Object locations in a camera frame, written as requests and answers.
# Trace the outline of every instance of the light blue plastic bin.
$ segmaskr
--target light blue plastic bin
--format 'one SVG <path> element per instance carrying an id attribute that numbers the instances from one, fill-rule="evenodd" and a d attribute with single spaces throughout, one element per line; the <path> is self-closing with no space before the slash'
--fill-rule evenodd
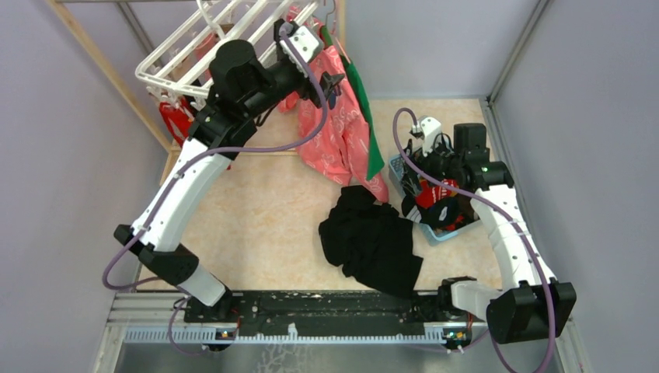
<path id="1" fill-rule="evenodd" d="M 403 161 L 403 158 L 401 158 L 400 154 L 394 155 L 390 160 L 389 160 L 389 179 L 391 180 L 393 186 L 398 190 L 398 194 L 401 195 L 401 197 L 405 197 L 405 192 L 403 192 L 403 186 L 400 184 L 400 180 L 403 178 L 403 164 L 405 161 Z M 426 236 L 426 240 L 431 246 L 435 246 L 443 241 L 446 241 L 447 239 L 452 239 L 453 237 L 456 237 L 460 233 L 466 232 L 467 230 L 476 227 L 478 224 L 480 224 L 480 220 L 474 221 L 471 224 L 467 224 L 464 227 L 458 229 L 457 231 L 453 232 L 441 232 L 441 233 L 435 233 L 434 230 L 428 225 L 428 224 L 419 224 L 421 231 L 424 233 L 424 236 Z"/>

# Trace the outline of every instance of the robotic arm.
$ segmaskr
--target robotic arm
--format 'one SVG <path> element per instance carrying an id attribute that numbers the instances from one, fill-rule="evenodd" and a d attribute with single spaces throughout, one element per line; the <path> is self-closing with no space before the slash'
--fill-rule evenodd
<path id="1" fill-rule="evenodd" d="M 228 311 L 230 290 L 201 266 L 197 256 L 180 240 L 201 198 L 238 153 L 207 156 L 186 170 L 173 186 L 170 181 L 180 177 L 178 172 L 188 161 L 210 149 L 242 147 L 263 124 L 258 116 L 272 110 L 292 92 L 320 107 L 321 100 L 336 88 L 343 76 L 325 73 L 320 85 L 326 97 L 316 93 L 302 65 L 280 40 L 278 31 L 283 23 L 279 20 L 274 25 L 277 62 L 269 68 L 262 66 L 252 44 L 246 40 L 231 40 L 218 49 L 221 57 L 215 58 L 209 67 L 214 85 L 206 106 L 194 118 L 174 170 L 145 212 L 133 224 L 119 225 L 114 233 L 118 241 L 127 245 L 139 231 L 145 230 L 130 251 L 155 275 L 221 315 Z M 306 27 L 293 24 L 287 34 L 307 63 L 323 49 L 321 40 Z M 159 205 L 163 193 L 170 197 Z M 148 216 L 156 210 L 146 226 Z"/>
<path id="2" fill-rule="evenodd" d="M 557 281 L 535 248 L 521 216 L 508 168 L 503 162 L 490 161 L 485 126 L 455 125 L 453 148 L 440 146 L 435 141 L 436 137 L 441 136 L 441 125 L 434 118 L 420 118 L 410 133 L 424 140 L 424 146 L 410 157 L 420 169 L 438 180 L 454 179 L 461 189 L 494 202 L 522 230 L 521 234 L 518 233 L 491 206 L 472 199 L 470 203 L 483 222 L 497 258 L 503 289 L 492 289 L 471 277 L 447 279 L 439 287 L 440 307 L 467 311 L 486 320 L 494 340 L 500 344 L 547 338 L 549 316 L 545 297 L 539 273 L 520 240 L 520 235 L 525 235 L 549 284 L 555 309 L 556 335 L 559 336 L 577 294 L 571 283 Z"/>

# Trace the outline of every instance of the wooden frame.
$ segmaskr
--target wooden frame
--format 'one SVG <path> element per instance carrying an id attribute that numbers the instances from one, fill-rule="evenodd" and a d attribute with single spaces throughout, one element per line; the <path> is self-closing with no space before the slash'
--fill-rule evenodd
<path id="1" fill-rule="evenodd" d="M 158 141 L 158 143 L 167 151 L 167 161 L 165 162 L 165 168 L 162 171 L 162 176 L 160 183 L 162 184 L 165 181 L 165 178 L 171 172 L 176 160 L 179 158 L 181 152 L 180 146 L 174 141 L 169 140 L 169 137 L 162 132 L 161 127 L 148 115 L 147 110 L 138 102 L 137 97 L 133 92 L 128 88 L 126 82 L 121 78 L 117 70 L 112 66 L 107 57 L 103 54 L 100 48 L 94 43 L 92 38 L 87 34 L 85 29 L 82 27 L 80 22 L 73 16 L 73 14 L 66 7 L 66 2 L 75 3 L 75 2 L 87 2 L 91 3 L 93 1 L 75 1 L 75 0 L 45 0 L 46 3 L 53 9 L 55 14 L 67 27 L 69 32 L 75 37 L 75 39 L 80 43 L 83 49 L 87 54 L 94 60 L 96 66 L 99 67 L 100 71 L 107 77 L 112 86 L 121 94 L 121 97 L 124 98 L 128 106 L 137 114 L 138 118 L 144 123 L 149 132 L 153 137 Z M 129 3 L 130 0 L 117 0 L 116 3 L 124 2 Z M 337 6 L 337 22 L 339 23 L 339 33 L 340 41 L 342 44 L 345 44 L 345 1 L 336 0 Z M 286 152 L 278 153 L 245 153 L 247 155 L 297 155 L 295 150 L 288 150 Z"/>

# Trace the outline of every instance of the white wire rack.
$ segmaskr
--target white wire rack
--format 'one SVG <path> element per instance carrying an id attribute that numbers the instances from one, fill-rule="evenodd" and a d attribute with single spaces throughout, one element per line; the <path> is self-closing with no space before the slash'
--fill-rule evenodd
<path id="1" fill-rule="evenodd" d="M 206 71 L 217 57 L 219 47 L 229 40 L 246 39 L 255 46 L 259 61 L 265 66 L 274 63 L 276 47 L 273 42 L 273 25 L 279 18 L 292 14 L 298 24 L 312 21 L 319 7 L 317 1 L 294 0 L 231 0 L 208 1 L 203 5 L 213 25 L 208 25 L 201 10 L 197 10 L 165 41 L 158 45 L 135 70 L 149 92 L 160 91 L 170 99 L 192 96 L 195 106 L 204 105 L 204 99 L 213 84 Z M 224 34 L 219 26 L 230 25 Z M 210 40 L 216 42 L 203 48 Z"/>

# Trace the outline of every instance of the crumpled black fabric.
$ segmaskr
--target crumpled black fabric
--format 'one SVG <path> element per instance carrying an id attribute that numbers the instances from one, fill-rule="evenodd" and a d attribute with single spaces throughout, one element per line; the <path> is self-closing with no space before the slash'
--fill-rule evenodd
<path id="1" fill-rule="evenodd" d="M 411 298 L 423 258 L 412 254 L 413 223 L 390 204 L 376 205 L 363 186 L 346 186 L 318 231 L 325 258 L 346 277 Z"/>

